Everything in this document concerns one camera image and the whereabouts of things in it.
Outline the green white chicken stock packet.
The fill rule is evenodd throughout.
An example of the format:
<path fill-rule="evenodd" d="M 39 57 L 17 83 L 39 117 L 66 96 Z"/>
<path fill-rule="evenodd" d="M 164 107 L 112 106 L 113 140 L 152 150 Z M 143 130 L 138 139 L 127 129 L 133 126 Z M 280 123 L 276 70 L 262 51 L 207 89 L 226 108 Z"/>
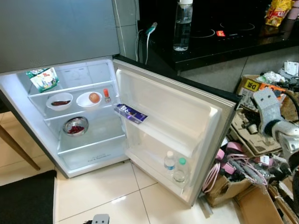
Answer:
<path fill-rule="evenodd" d="M 39 92 L 46 92 L 56 87 L 59 79 L 53 67 L 27 71 L 26 75 Z"/>

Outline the grey fridge door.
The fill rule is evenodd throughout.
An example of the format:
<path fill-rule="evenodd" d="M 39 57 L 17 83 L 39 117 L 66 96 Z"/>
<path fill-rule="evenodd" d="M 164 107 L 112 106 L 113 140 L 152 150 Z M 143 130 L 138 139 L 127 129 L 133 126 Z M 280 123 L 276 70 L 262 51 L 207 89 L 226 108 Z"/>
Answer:
<path fill-rule="evenodd" d="M 126 133 L 126 156 L 192 207 L 202 194 L 239 97 L 184 77 L 156 73 L 125 57 L 114 57 L 113 66 L 118 104 L 148 116 L 135 124 L 118 114 Z M 167 151 L 174 153 L 176 164 L 179 158 L 186 158 L 185 182 L 176 182 L 174 171 L 165 169 Z"/>

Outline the grey mini fridge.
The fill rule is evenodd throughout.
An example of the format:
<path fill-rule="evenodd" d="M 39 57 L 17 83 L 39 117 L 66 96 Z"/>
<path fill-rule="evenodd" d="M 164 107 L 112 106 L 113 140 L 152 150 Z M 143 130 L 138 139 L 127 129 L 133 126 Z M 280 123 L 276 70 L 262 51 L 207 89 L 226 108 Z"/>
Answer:
<path fill-rule="evenodd" d="M 132 53 L 125 40 L 137 27 L 138 1 L 0 0 L 0 102 L 66 178 L 126 160 L 125 128 L 114 113 L 120 97 L 113 58 Z M 59 82 L 39 92 L 26 72 L 45 68 L 54 68 Z M 91 91 L 103 100 L 87 111 L 76 100 Z M 47 99 L 61 92 L 72 94 L 72 105 L 47 108 Z M 88 119 L 83 136 L 63 132 L 74 117 Z"/>

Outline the crumpled white plastic bag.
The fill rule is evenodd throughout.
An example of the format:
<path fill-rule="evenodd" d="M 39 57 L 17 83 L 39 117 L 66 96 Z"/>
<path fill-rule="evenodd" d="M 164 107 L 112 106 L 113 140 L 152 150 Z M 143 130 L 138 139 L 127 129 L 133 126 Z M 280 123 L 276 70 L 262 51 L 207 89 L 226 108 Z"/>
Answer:
<path fill-rule="evenodd" d="M 256 81 L 267 84 L 286 83 L 287 78 L 283 77 L 279 73 L 269 71 L 262 73 L 259 77 L 256 78 Z"/>

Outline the flattened cardboard sheet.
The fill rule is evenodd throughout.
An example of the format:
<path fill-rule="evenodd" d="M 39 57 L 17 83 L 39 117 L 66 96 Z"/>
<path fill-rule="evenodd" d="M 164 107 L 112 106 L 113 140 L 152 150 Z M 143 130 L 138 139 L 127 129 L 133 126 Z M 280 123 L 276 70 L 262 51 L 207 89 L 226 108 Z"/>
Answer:
<path fill-rule="evenodd" d="M 248 122 L 249 120 L 242 113 L 242 110 L 238 109 L 235 111 L 229 132 L 234 141 L 243 144 L 243 151 L 248 156 L 257 157 L 281 150 L 280 144 L 273 137 L 264 137 L 260 133 L 251 134 L 247 128 L 243 127 L 243 124 Z"/>

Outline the black induction cooktop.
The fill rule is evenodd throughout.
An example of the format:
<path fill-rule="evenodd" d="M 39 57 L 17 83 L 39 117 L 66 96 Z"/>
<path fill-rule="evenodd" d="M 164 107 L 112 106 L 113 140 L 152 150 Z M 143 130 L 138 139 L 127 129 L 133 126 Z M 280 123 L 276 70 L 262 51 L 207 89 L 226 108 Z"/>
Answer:
<path fill-rule="evenodd" d="M 211 15 L 200 13 L 193 16 L 191 41 L 253 47 L 290 41 L 298 30 L 298 20 L 285 18 L 275 27 L 265 24 L 263 16 L 259 13 L 242 11 L 224 16 L 212 11 Z"/>

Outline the yellow red snack bag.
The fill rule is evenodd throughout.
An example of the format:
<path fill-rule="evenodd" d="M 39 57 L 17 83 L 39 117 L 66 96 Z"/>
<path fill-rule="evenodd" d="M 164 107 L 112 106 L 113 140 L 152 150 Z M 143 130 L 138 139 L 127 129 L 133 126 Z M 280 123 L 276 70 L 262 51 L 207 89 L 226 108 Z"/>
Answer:
<path fill-rule="evenodd" d="M 294 4 L 295 0 L 272 0 L 271 6 L 265 15 L 265 24 L 279 27 Z"/>

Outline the black kitchen counter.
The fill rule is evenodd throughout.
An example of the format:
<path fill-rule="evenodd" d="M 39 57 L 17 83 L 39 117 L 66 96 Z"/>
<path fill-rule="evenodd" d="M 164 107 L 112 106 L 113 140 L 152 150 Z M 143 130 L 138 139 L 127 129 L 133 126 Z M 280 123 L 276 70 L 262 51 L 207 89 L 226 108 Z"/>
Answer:
<path fill-rule="evenodd" d="M 233 13 L 249 11 L 265 15 L 272 0 L 193 0 L 192 16 L 212 11 L 218 15 L 231 16 Z M 175 13 L 178 0 L 139 0 L 141 23 L 157 23 L 157 29 L 150 36 L 150 49 L 173 70 L 190 70 L 207 65 L 267 53 L 299 45 L 299 30 L 290 41 L 269 43 L 259 46 L 232 46 L 224 44 L 192 43 L 186 51 L 173 49 Z"/>

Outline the plain brown cardboard box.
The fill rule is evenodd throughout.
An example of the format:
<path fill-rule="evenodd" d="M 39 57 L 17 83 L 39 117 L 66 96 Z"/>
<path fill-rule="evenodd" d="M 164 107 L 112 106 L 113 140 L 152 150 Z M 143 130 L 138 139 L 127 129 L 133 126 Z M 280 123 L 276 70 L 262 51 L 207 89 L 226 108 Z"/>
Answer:
<path fill-rule="evenodd" d="M 275 186 L 269 185 L 267 192 L 251 186 L 235 197 L 240 206 L 244 224 L 299 224 L 293 211 L 293 201 Z"/>

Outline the small brown cardboard box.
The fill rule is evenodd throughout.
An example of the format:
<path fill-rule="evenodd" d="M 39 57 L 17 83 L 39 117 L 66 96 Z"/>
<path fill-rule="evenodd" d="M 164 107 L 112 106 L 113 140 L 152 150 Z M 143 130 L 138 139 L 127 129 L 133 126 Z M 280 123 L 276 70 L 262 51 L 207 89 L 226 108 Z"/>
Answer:
<path fill-rule="evenodd" d="M 231 200 L 251 185 L 252 183 L 247 179 L 232 182 L 226 177 L 219 175 L 212 186 L 211 191 L 205 194 L 205 198 L 211 207 L 218 207 L 228 200 Z"/>

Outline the white capped water bottle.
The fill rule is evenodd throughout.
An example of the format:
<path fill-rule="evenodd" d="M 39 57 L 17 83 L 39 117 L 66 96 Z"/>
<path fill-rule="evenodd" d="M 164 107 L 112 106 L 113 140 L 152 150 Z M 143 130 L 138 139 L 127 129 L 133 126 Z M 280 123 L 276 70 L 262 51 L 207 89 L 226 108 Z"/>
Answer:
<path fill-rule="evenodd" d="M 172 151 L 167 151 L 163 161 L 164 167 L 168 172 L 174 171 L 176 166 L 175 156 Z"/>

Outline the tall clear spray bottle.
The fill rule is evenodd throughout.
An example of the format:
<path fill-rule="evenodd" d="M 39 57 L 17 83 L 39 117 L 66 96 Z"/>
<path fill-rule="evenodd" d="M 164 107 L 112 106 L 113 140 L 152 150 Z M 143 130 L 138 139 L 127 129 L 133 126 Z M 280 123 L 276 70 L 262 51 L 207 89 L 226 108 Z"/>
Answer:
<path fill-rule="evenodd" d="M 175 14 L 173 49 L 186 51 L 189 47 L 192 29 L 193 0 L 178 0 Z"/>

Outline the white bowl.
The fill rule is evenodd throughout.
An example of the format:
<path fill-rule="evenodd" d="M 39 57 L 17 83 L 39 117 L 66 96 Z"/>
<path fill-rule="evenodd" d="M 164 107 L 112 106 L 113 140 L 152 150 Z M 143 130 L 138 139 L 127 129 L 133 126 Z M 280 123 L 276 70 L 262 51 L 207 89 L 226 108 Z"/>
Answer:
<path fill-rule="evenodd" d="M 91 103 L 90 100 L 88 99 L 88 96 L 91 92 L 84 92 L 76 100 L 77 105 L 79 105 L 80 107 L 82 107 L 83 109 L 85 109 L 87 111 L 98 109 L 100 102 L 103 100 L 103 97 L 98 92 L 96 92 L 100 95 L 101 100 L 99 103 Z"/>
<path fill-rule="evenodd" d="M 46 106 L 47 108 L 54 110 L 54 111 L 64 111 L 68 109 L 72 103 L 70 102 L 68 105 L 64 106 L 51 106 L 51 102 L 56 102 L 56 101 L 67 101 L 70 100 L 72 102 L 73 96 L 72 94 L 68 92 L 61 92 L 59 94 L 55 94 L 47 99 Z"/>

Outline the red berries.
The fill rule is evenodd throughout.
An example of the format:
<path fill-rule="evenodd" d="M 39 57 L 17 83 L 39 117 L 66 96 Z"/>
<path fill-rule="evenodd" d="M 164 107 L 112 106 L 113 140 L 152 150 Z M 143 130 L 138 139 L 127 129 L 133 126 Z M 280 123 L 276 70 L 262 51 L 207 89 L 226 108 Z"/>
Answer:
<path fill-rule="evenodd" d="M 85 130 L 84 126 L 71 126 L 67 131 L 68 134 L 78 134 Z"/>

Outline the steel bowl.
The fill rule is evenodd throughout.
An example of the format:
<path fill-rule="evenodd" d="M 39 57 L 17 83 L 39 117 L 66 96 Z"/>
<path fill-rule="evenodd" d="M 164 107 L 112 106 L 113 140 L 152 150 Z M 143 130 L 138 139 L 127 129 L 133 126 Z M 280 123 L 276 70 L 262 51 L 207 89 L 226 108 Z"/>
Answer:
<path fill-rule="evenodd" d="M 78 134 L 68 134 L 67 131 L 71 126 L 83 126 L 85 127 L 85 130 L 81 133 Z M 74 117 L 66 121 L 63 126 L 63 132 L 66 134 L 66 136 L 69 137 L 78 137 L 78 136 L 83 136 L 88 131 L 89 123 L 88 119 L 84 117 Z"/>

